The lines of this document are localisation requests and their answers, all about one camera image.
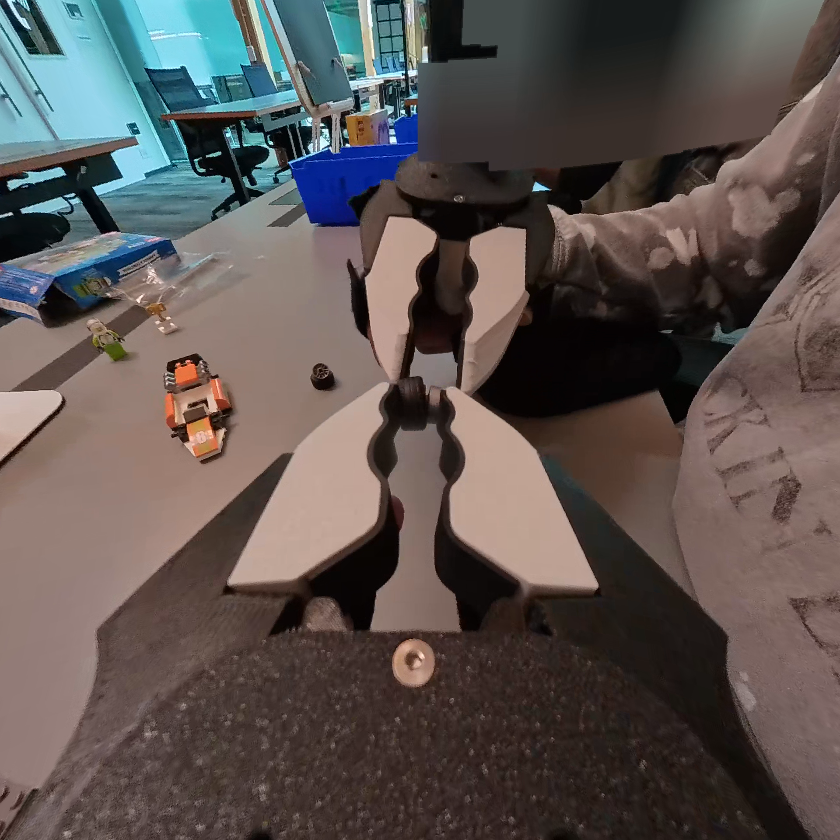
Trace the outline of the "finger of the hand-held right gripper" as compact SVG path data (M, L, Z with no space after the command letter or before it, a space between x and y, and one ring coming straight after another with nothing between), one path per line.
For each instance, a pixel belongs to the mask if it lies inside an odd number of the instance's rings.
M487 381L518 328L529 301L526 256L522 227L496 227L469 242L472 285L465 297L457 372L457 387L466 394Z
M428 228L412 217L390 217L365 278L370 338L389 382L403 378L410 311L420 292L418 271L428 257Z

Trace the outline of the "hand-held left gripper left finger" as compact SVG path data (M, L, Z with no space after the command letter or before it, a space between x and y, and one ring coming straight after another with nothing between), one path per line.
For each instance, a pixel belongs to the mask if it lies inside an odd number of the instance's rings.
M301 594L378 535L391 509L398 387L375 385L295 449L227 578L234 592Z

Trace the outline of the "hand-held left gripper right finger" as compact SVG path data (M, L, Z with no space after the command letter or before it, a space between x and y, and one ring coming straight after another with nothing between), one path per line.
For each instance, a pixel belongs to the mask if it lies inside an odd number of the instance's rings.
M458 601L589 597L595 574L537 450L457 388L437 410L437 576Z

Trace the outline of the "orange white lego car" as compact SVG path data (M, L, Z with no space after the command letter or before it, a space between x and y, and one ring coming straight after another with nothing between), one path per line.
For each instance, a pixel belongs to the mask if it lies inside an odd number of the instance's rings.
M190 353L167 363L163 384L170 436L200 463L219 457L234 411L223 380L201 354Z

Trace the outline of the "green lego minifigure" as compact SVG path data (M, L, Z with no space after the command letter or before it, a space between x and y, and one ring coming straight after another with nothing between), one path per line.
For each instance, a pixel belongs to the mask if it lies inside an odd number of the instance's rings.
M91 334L91 344L100 353L106 354L111 361L122 361L130 354L123 346L121 336L99 318L90 318L86 327Z

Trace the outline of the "blue lego box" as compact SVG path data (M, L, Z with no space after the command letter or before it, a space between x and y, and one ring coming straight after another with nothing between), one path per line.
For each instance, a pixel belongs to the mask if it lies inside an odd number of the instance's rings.
M46 248L1 265L1 310L41 324L85 312L106 289L176 254L168 238L120 232Z

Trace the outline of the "yellow cardboard box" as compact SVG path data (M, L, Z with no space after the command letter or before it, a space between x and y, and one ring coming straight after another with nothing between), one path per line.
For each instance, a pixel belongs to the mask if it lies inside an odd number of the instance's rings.
M344 121L348 143L354 148L391 142L391 126L385 108L349 113Z

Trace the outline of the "black honeycomb wrist rest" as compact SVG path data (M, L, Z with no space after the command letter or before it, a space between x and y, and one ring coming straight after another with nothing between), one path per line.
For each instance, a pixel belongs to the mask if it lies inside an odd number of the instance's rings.
M665 333L594 319L534 320L515 329L475 393L514 417L545 418L656 391L681 356Z

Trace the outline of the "blue storage bin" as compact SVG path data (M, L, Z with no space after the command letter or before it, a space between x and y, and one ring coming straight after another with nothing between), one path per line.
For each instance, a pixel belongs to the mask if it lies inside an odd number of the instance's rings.
M397 168L417 152L417 143L346 146L290 162L292 178L311 224L327 227L357 226L350 199L382 181L391 181Z

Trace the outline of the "dark panel easel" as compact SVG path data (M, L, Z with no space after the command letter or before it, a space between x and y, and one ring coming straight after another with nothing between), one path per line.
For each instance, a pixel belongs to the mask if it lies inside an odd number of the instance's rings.
M298 99L315 119L352 111L354 94L322 1L262 1Z

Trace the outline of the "clear plastic bag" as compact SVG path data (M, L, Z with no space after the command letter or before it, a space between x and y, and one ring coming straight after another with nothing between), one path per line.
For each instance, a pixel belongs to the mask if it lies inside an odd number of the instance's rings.
M233 260L226 253L172 255L142 266L99 291L101 298L126 301L151 313L192 302L236 280Z

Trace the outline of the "long meeting table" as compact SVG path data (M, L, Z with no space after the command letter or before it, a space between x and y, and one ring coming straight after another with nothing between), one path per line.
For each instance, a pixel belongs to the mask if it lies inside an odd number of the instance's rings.
M312 105L308 100L300 100L294 91L283 91L258 98L237 100L212 104L201 108L188 108L181 111L167 112L162 119L174 122L179 128L189 126L196 132L205 131L206 134L221 144L222 159L233 166L233 174L227 177L233 185L234 199L240 205L247 204L251 198L251 191L247 188L241 171L238 168L233 149L225 133L226 129L234 127L246 119L262 119L273 114L281 114L270 125L275 130L289 124L296 125L302 120L310 118L312 126L312 148L320 150L320 122L323 119L331 121L331 151L338 153L341 149L342 137L340 131L340 116L354 110L354 96L359 94L372 96L388 82L405 81L403 74L390 72L363 77L350 81L352 90L350 98L328 102L321 106Z

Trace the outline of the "wooden office desk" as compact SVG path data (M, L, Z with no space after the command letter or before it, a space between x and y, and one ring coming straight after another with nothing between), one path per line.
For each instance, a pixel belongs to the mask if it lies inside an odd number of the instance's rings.
M1 215L20 215L28 207L75 196L99 233L118 232L119 226L95 193L95 187L122 178L113 154L137 144L134 137L3 143ZM29 185L9 185L32 173L51 170L61 170L61 174Z

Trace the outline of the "white base plate with lever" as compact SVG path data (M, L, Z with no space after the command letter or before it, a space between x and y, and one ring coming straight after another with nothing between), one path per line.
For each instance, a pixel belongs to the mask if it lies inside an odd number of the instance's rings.
M65 405L55 390L1 392L1 465L47 425Z

